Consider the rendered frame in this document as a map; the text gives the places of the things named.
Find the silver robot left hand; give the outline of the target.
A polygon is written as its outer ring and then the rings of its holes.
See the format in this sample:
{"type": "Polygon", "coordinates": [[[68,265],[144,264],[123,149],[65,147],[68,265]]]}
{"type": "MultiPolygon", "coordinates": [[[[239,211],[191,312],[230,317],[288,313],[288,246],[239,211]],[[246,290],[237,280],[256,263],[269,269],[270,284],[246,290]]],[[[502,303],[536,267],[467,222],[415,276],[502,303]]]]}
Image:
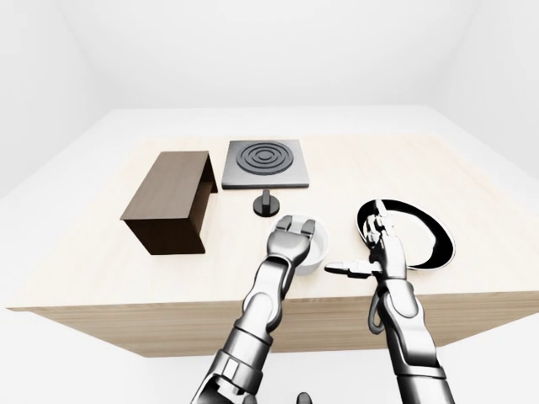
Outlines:
{"type": "Polygon", "coordinates": [[[297,232],[291,229],[293,219],[293,215],[284,215],[277,221],[275,229],[268,237],[267,258],[287,262],[296,268],[309,254],[316,222],[313,219],[302,222],[302,227],[297,232]]]}

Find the silver robot right hand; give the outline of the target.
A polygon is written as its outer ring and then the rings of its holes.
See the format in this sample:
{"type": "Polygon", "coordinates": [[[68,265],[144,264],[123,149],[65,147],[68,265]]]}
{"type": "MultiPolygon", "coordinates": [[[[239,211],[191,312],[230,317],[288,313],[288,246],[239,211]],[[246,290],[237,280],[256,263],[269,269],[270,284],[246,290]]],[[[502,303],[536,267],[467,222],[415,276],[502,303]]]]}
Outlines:
{"type": "Polygon", "coordinates": [[[375,199],[360,208],[357,227],[363,242],[370,250],[368,260],[328,263],[324,270],[353,279],[367,279],[370,276],[374,276],[378,281],[406,279],[403,245],[381,199],[375,199]]]}

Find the white bowl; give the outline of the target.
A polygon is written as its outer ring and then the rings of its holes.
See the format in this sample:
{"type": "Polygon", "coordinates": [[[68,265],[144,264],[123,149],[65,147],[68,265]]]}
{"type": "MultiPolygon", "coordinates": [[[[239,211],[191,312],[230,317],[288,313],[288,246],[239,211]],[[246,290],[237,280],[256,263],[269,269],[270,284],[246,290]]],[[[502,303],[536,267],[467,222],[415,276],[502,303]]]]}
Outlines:
{"type": "Polygon", "coordinates": [[[304,223],[315,221],[315,231],[311,239],[307,257],[295,269],[295,276],[307,276],[314,273],[326,258],[329,250],[329,233],[321,221],[310,215],[292,215],[289,231],[299,233],[304,223]]]}

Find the dark brown wooden cabinet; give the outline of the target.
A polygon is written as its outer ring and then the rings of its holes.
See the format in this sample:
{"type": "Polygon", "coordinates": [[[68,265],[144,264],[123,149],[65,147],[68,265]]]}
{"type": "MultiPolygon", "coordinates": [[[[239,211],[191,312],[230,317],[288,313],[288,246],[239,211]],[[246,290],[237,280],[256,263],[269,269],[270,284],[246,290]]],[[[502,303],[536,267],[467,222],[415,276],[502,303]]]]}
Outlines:
{"type": "Polygon", "coordinates": [[[208,151],[163,151],[120,219],[151,255],[203,254],[201,228],[217,192],[208,151]]]}

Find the round black knob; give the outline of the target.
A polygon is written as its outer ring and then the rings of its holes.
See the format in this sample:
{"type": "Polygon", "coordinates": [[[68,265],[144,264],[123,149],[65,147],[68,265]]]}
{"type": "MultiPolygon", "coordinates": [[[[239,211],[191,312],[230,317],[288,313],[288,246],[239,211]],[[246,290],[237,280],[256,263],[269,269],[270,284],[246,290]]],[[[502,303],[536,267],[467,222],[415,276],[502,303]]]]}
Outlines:
{"type": "Polygon", "coordinates": [[[264,189],[262,194],[253,201],[253,212],[260,217],[272,217],[280,210],[280,201],[264,189]]]}

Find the black dish with white rim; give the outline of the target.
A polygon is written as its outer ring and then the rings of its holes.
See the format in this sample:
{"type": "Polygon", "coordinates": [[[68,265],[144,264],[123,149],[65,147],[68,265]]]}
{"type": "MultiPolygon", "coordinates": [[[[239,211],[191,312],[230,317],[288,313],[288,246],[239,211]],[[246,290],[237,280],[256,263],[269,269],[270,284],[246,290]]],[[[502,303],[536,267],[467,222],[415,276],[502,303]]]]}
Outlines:
{"type": "MultiPolygon", "coordinates": [[[[407,215],[412,215],[421,221],[431,232],[435,238],[432,253],[428,260],[423,263],[409,265],[408,269],[412,270],[437,270],[449,264],[455,256],[456,245],[454,238],[446,227],[438,218],[430,214],[422,208],[404,202],[398,199],[381,199],[386,211],[396,211],[407,215]]],[[[365,202],[358,210],[356,216],[356,225],[362,241],[368,248],[374,247],[374,242],[367,238],[366,223],[367,218],[376,213],[376,200],[365,202]]]]}

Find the flat dark stove plate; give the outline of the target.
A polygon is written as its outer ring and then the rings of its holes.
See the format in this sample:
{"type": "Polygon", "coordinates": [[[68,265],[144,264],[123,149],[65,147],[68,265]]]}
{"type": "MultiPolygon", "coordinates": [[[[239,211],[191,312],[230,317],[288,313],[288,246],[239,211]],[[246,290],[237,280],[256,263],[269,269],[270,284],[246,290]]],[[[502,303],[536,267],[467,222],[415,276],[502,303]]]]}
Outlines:
{"type": "Polygon", "coordinates": [[[309,177],[299,140],[230,141],[223,189],[307,188],[309,177]]]}

